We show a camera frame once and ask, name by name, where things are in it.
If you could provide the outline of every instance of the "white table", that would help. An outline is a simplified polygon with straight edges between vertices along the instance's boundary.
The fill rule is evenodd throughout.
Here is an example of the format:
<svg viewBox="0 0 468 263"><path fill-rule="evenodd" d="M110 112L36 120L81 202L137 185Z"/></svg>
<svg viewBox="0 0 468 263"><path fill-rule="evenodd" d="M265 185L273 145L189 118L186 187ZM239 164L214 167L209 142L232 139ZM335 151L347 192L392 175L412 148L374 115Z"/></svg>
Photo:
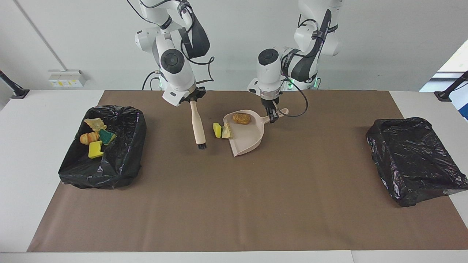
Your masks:
<svg viewBox="0 0 468 263"><path fill-rule="evenodd" d="M58 168L103 91L31 90L0 111L0 262L465 262L458 251L25 253L59 183ZM404 117L423 117L468 174L468 123L432 93L391 92ZM468 191L450 196L468 226Z"/></svg>

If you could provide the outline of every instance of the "beige dustpan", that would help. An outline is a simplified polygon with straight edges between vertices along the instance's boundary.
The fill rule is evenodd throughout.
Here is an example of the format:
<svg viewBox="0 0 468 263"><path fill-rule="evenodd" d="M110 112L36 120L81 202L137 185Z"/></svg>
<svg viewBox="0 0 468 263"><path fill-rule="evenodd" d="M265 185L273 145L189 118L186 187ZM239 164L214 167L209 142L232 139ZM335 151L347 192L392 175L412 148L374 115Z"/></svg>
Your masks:
<svg viewBox="0 0 468 263"><path fill-rule="evenodd" d="M282 112L285 114L289 113L288 109L282 109ZM233 115L235 113L247 113L252 117L250 118L249 124L237 124L233 121ZM234 157L244 153L248 153L253 149L257 148L262 141L263 132L265 131L265 124L270 122L270 118L260 117L256 112L252 110L238 110L233 113L229 113L224 116L224 123L229 123L231 126L231 131L233 133L233 138L229 139L229 144L231 145L231 150L233 151Z"/></svg>

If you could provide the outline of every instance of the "yellow sponge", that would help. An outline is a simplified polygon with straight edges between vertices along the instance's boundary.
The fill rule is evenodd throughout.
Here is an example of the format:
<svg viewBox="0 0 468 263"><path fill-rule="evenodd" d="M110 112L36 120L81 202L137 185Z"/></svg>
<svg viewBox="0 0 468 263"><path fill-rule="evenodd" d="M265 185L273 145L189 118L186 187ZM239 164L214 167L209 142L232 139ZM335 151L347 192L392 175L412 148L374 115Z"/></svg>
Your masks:
<svg viewBox="0 0 468 263"><path fill-rule="evenodd" d="M95 141L89 144L88 157L91 159L101 157L104 153L101 152L102 141Z"/></svg>
<svg viewBox="0 0 468 263"><path fill-rule="evenodd" d="M217 122L213 123L214 136L221 138L221 125Z"/></svg>

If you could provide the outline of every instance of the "brown table mat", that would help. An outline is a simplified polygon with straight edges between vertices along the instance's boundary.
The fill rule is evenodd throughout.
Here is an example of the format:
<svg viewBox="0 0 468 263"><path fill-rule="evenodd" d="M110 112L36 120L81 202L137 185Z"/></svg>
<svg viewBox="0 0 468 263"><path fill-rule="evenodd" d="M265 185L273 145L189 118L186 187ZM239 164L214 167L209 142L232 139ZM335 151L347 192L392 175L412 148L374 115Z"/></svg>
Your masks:
<svg viewBox="0 0 468 263"><path fill-rule="evenodd" d="M449 197L400 208L385 190L365 134L375 119L402 118L389 92L306 91L305 115L267 124L261 145L236 158L212 123L241 109L265 115L259 97L209 91L199 151L189 104L161 95L104 92L99 105L145 114L140 175L117 190L60 184L28 251L468 249ZM304 102L285 93L280 106L296 114Z"/></svg>

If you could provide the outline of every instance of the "black plastic bag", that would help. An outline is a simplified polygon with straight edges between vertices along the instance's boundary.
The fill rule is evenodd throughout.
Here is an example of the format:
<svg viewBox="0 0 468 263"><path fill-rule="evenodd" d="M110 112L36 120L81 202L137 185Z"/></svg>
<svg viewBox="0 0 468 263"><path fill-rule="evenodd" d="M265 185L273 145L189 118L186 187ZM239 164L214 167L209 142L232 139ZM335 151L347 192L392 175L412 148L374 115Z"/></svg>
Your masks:
<svg viewBox="0 0 468 263"><path fill-rule="evenodd" d="M400 206L468 189L467 177L425 119L376 120L366 136L379 176Z"/></svg>
<svg viewBox="0 0 468 263"><path fill-rule="evenodd" d="M98 106L90 108L84 119L101 118L107 131L117 135L102 146L103 157L88 158L88 146L80 143L80 135L93 130L81 122L58 174L65 184L78 188L114 189L131 184L141 167L146 122L143 112L133 107Z"/></svg>

